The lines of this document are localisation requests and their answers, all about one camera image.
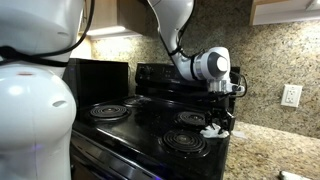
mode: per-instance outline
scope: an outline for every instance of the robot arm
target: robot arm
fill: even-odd
[[[194,0],[148,0],[158,20],[158,31],[166,50],[182,77],[189,81],[207,80],[208,91],[218,94],[244,92],[243,86],[230,82],[229,52],[214,47],[193,56],[183,53],[181,36],[194,9]]]

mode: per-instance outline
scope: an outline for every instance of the oven door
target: oven door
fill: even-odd
[[[122,180],[110,172],[103,171],[73,145],[70,146],[70,153],[72,180]]]

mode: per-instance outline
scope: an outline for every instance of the oven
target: oven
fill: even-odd
[[[138,63],[135,78],[136,95],[77,113],[73,179],[222,179],[230,137],[199,132],[212,108],[215,123],[231,131],[235,119],[227,114],[235,100],[208,98],[206,82],[185,81],[169,64]]]

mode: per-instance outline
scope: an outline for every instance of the kitchen cabinet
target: kitchen cabinet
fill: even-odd
[[[320,0],[253,0],[250,25],[320,19]]]
[[[83,32],[90,13],[91,0],[85,0],[80,32]],[[139,0],[95,0],[95,11],[90,30],[123,26],[122,33],[143,34],[146,6]]]

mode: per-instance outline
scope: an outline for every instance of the granite backsplash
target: granite backsplash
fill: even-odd
[[[182,44],[187,54],[223,46],[248,80],[239,121],[320,138],[320,21],[249,26],[252,0],[198,0]],[[146,34],[92,42],[95,59],[170,63],[147,8]],[[298,108],[280,106],[284,84],[303,85]]]

